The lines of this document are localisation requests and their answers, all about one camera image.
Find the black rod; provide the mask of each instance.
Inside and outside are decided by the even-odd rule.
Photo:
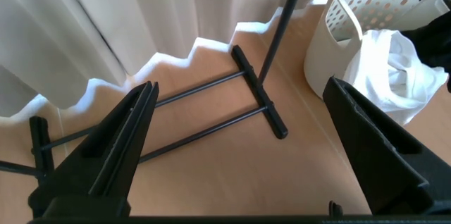
[[[156,103],[155,107],[158,108],[158,107],[163,106],[165,104],[169,104],[169,103],[171,103],[173,101],[177,101],[177,100],[179,100],[179,99],[181,99],[183,97],[187,97],[187,96],[189,96],[191,94],[195,94],[195,93],[197,93],[199,91],[202,91],[202,90],[207,89],[209,87],[216,86],[217,84],[220,84],[222,82],[225,82],[225,81],[228,81],[228,80],[232,80],[233,78],[239,77],[239,76],[244,75],[244,74],[245,74],[245,71],[239,71],[239,72],[236,72],[236,73],[231,73],[231,74],[226,75],[224,77],[220,77],[219,79],[216,79],[214,81],[207,82],[207,83],[205,83],[203,85],[200,85],[200,86],[197,86],[195,88],[186,90],[186,91],[181,92],[179,94],[176,94],[175,96],[168,97],[166,99],[158,101]]]
[[[244,75],[244,74],[245,74],[244,71],[239,71],[239,72],[236,72],[236,73],[231,73],[231,74],[226,75],[224,77],[220,77],[219,79],[213,80],[211,82],[207,82],[207,83],[205,83],[203,85],[194,87],[192,89],[186,90],[186,91],[181,92],[179,94],[176,94],[174,96],[171,96],[171,97],[168,97],[168,98],[163,99],[161,101],[158,101],[156,103],[155,107],[157,108],[157,107],[163,106],[165,104],[169,104],[169,103],[171,103],[173,101],[177,101],[177,100],[179,100],[179,99],[181,99],[183,97],[187,97],[187,96],[189,96],[191,94],[195,94],[195,93],[200,92],[200,91],[202,91],[204,89],[207,89],[209,87],[213,87],[213,86],[215,86],[217,84],[220,84],[220,83],[228,81],[228,80],[232,80],[233,78],[239,77],[239,76]],[[53,148],[53,147],[57,147],[57,146],[59,146],[61,144],[67,143],[67,142],[72,141],[74,139],[78,139],[79,137],[82,137],[82,136],[85,136],[85,135],[89,134],[95,127],[96,127],[96,125],[92,126],[92,127],[89,127],[87,129],[81,130],[79,132],[75,132],[75,133],[73,133],[71,135],[67,135],[67,136],[62,137],[60,139],[57,139],[57,140],[53,141],[52,143],[41,147],[41,150],[46,150],[46,149],[50,149],[50,148]]]
[[[296,3],[297,0],[287,0],[285,2],[282,14],[280,15],[279,24],[277,25],[276,33],[274,34],[273,41],[269,46],[268,53],[266,54],[265,61],[260,70],[259,85],[263,84],[263,81],[265,80],[265,77],[268,74],[274,56],[276,56],[277,48],[279,47],[283,34],[285,33],[288,23],[290,22],[290,17],[295,9]]]
[[[10,163],[8,161],[0,161],[0,170],[12,173],[18,173],[23,175],[33,175],[39,177],[42,174],[41,171],[37,170],[35,167],[24,166],[16,163]]]
[[[235,116],[234,118],[231,118],[231,119],[229,119],[227,121],[219,123],[218,125],[212,126],[212,127],[208,128],[208,129],[205,129],[205,130],[203,130],[201,132],[195,133],[195,134],[193,134],[193,135],[191,135],[189,137],[186,137],[185,139],[181,139],[181,140],[179,140],[177,142],[174,142],[174,143],[171,143],[171,144],[169,144],[167,146],[161,147],[160,149],[157,149],[157,150],[152,151],[152,152],[150,152],[148,154],[145,154],[144,156],[141,156],[140,163],[143,163],[143,162],[148,161],[148,160],[150,160],[152,158],[155,158],[157,156],[165,154],[165,153],[167,153],[167,152],[169,152],[171,150],[174,150],[174,149],[176,149],[178,147],[181,147],[181,146],[186,145],[186,144],[188,144],[190,142],[193,142],[196,139],[200,139],[200,138],[202,138],[204,136],[210,135],[213,132],[216,132],[216,131],[218,131],[218,130],[220,130],[222,128],[228,127],[229,125],[233,125],[234,123],[238,123],[241,120],[244,120],[245,118],[248,118],[250,116],[258,114],[258,113],[260,113],[260,112],[262,112],[264,110],[266,110],[265,106],[264,107],[260,107],[260,108],[255,108],[255,109],[253,109],[251,111],[245,112],[245,113],[243,113],[241,115],[238,115],[238,116]]]

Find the brown floor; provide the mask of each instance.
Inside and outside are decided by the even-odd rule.
[[[276,139],[262,114],[248,118],[138,166],[130,191],[132,215],[326,214],[334,200],[345,213],[369,213],[328,112],[305,81],[302,63],[321,8],[309,8],[291,21],[268,74],[265,88],[290,133]],[[262,35],[236,32],[239,44],[259,72],[273,28]],[[237,70],[229,54],[198,48],[189,68],[160,64],[148,80],[158,81],[160,98]],[[98,123],[123,97],[97,89],[86,113],[46,105],[52,139]],[[451,99],[442,88],[407,126],[437,155],[451,163],[447,135]],[[255,107],[245,81],[237,78],[157,108],[143,152],[162,147]],[[58,112],[61,114],[62,126]],[[0,156],[33,165],[27,121],[1,121]],[[60,163],[81,139],[54,149]],[[34,178],[0,173],[0,222],[31,219],[27,196]]]

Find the black metal rack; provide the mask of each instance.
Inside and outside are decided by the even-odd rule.
[[[292,12],[295,9],[296,3],[297,3],[297,0],[287,0],[286,1],[285,6],[283,8],[283,12],[280,16],[280,21],[278,23],[276,32],[274,34],[271,45],[268,49],[268,53],[264,60],[264,64],[261,68],[260,75],[258,77],[255,74],[253,67],[250,65],[249,61],[246,59],[246,56],[244,55],[241,48],[239,46],[234,46],[232,49],[232,57],[233,57],[234,61],[236,62],[237,66],[239,68],[239,71],[237,71],[236,73],[226,75],[224,77],[220,77],[219,79],[216,79],[211,82],[205,83],[203,85],[194,87],[187,91],[181,92],[172,97],[160,100],[156,103],[156,108],[158,108],[160,106],[169,104],[173,101],[177,101],[183,97],[187,97],[191,94],[195,94],[204,89],[221,84],[222,82],[231,80],[231,79],[239,77],[239,76],[243,76],[246,79],[247,85],[251,89],[252,94],[254,95],[259,107],[252,109],[251,111],[246,111],[243,114],[238,115],[229,120],[226,120],[222,123],[219,123],[218,125],[212,126],[205,130],[202,130],[201,132],[195,133],[189,137],[180,139],[180,140],[178,140],[174,143],[171,143],[165,147],[161,147],[160,149],[157,149],[148,154],[145,154],[144,156],[141,156],[140,163],[144,162],[144,161],[148,161],[148,160],[155,158],[157,156],[160,156],[162,154],[165,154],[168,151],[174,150],[185,144],[188,144],[190,142],[198,140],[204,136],[210,135],[213,132],[216,132],[222,128],[228,127],[229,125],[238,123],[241,120],[244,120],[244,119],[251,117],[255,114],[258,114],[260,112],[263,112],[269,125],[271,126],[271,129],[272,129],[274,135],[278,139],[283,139],[287,136],[288,129],[285,127],[282,119],[278,115],[278,112],[274,106],[274,103],[269,99],[268,94],[266,93],[266,91],[264,89],[263,83],[264,83],[265,77],[269,71],[269,68],[271,67],[271,63],[276,55],[276,52],[277,52],[278,46],[280,44],[280,41],[283,37],[283,34],[285,33],[285,30],[288,26],[290,17],[292,15]],[[13,173],[20,173],[20,174],[25,174],[25,175],[33,175],[38,179],[38,183],[41,184],[45,180],[45,177],[55,169],[53,158],[51,155],[51,149],[53,147],[57,147],[61,144],[69,142],[71,140],[77,139],[81,136],[87,135],[91,131],[93,131],[94,128],[95,128],[95,126],[84,129],[84,130],[76,132],[76,133],[73,133],[66,137],[62,137],[58,140],[51,142],[49,139],[48,131],[47,131],[47,121],[44,118],[33,117],[30,119],[30,129],[31,129],[31,136],[32,136],[32,143],[33,143],[32,153],[35,155],[36,167],[29,167],[29,166],[19,165],[16,163],[0,161],[0,170],[13,172]]]

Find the curtain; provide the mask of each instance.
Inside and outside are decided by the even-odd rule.
[[[36,94],[68,108],[89,79],[121,86],[156,52],[185,58],[197,37],[228,43],[238,22],[267,22],[284,2],[0,0],[0,116]]]

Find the white cloth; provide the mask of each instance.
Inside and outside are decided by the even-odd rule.
[[[343,80],[404,125],[426,106],[447,77],[443,68],[422,64],[412,42],[399,31],[369,30]]]

